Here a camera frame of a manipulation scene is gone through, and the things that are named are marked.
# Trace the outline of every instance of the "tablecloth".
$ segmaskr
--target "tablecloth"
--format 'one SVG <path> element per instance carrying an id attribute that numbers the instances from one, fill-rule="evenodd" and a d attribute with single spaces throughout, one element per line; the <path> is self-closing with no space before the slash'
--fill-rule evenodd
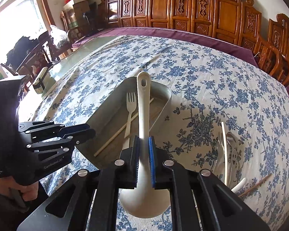
<path id="1" fill-rule="evenodd" d="M 139 70 L 173 92 L 171 112 L 156 145 L 186 169 L 212 168 L 221 121 L 239 139 L 231 187 L 240 190 L 272 173 L 270 180 L 243 198 L 272 230 L 289 214 L 289 96 L 282 84 L 238 58 L 184 41 L 120 36 L 77 63 L 50 90 L 33 120 L 66 126 L 86 122 L 125 78 Z M 77 149 L 68 166 L 41 180 L 53 193 L 77 170 L 96 170 Z M 223 177 L 223 171 L 217 176 Z M 171 211 L 138 219 L 120 203 L 117 230 L 172 230 Z"/>

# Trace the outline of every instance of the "human hand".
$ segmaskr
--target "human hand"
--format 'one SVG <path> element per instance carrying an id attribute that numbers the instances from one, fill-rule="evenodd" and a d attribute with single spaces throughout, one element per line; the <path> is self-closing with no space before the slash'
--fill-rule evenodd
<path id="1" fill-rule="evenodd" d="M 0 178 L 0 194 L 13 198 L 10 188 L 20 190 L 24 201 L 35 200 L 38 196 L 39 182 L 37 181 L 30 186 L 22 186 L 12 176 Z"/>

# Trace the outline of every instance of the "plastic fork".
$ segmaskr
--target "plastic fork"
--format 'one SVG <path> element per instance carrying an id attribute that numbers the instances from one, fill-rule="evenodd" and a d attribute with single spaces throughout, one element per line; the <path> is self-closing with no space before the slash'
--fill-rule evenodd
<path id="1" fill-rule="evenodd" d="M 129 116 L 127 118 L 126 129 L 124 134 L 124 139 L 128 137 L 131 133 L 131 118 L 132 113 L 136 110 L 137 100 L 135 93 L 126 93 L 126 108 L 129 112 Z M 129 138 L 127 138 L 123 144 L 123 149 L 129 148 Z"/>

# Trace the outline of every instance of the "white plastic bag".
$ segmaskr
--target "white plastic bag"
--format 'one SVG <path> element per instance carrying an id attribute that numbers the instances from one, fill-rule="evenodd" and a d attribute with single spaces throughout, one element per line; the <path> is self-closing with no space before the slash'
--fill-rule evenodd
<path id="1" fill-rule="evenodd" d="M 50 25 L 50 27 L 51 27 L 50 35 L 53 38 L 54 46 L 57 49 L 61 49 L 64 44 L 70 41 L 68 39 L 67 33 L 61 29 L 58 29 L 54 25 Z"/>

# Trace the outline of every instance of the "handle hole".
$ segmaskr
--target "handle hole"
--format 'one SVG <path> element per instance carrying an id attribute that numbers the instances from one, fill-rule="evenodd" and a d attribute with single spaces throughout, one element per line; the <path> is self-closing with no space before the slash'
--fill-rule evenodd
<path id="1" fill-rule="evenodd" d="M 145 79 L 141 80 L 141 85 L 142 87 L 145 87 L 147 85 L 147 81 Z"/>

